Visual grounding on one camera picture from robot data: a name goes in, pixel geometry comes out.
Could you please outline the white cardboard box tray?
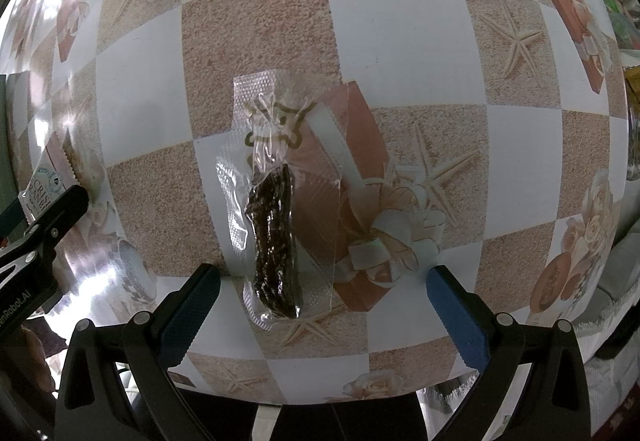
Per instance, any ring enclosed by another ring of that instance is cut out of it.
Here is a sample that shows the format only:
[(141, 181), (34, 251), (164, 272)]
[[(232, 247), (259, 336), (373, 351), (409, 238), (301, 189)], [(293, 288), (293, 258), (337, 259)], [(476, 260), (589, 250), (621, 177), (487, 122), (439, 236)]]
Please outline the white cardboard box tray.
[(16, 241), (26, 229), (22, 206), (17, 199), (18, 190), (13, 175), (9, 148), (8, 109), (6, 108), (6, 76), (1, 76), (0, 91), (0, 188), (1, 188), (1, 247)]

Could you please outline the clear packet dark jerky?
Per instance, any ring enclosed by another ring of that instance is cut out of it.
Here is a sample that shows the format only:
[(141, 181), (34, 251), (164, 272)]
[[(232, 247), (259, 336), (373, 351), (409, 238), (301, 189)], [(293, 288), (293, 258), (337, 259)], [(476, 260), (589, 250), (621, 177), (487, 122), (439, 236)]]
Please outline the clear packet dark jerky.
[(334, 301), (342, 158), (312, 124), (332, 78), (269, 69), (233, 80), (231, 129), (216, 170), (242, 299), (262, 329), (300, 322)]

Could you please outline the pink crackers packet upper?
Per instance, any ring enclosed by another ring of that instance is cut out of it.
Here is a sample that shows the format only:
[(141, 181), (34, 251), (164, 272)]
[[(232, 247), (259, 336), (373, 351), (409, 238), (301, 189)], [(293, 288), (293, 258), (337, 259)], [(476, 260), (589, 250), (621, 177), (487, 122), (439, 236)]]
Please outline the pink crackers packet upper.
[(27, 223), (33, 224), (66, 190), (77, 183), (60, 139), (52, 133), (26, 187), (17, 195)]

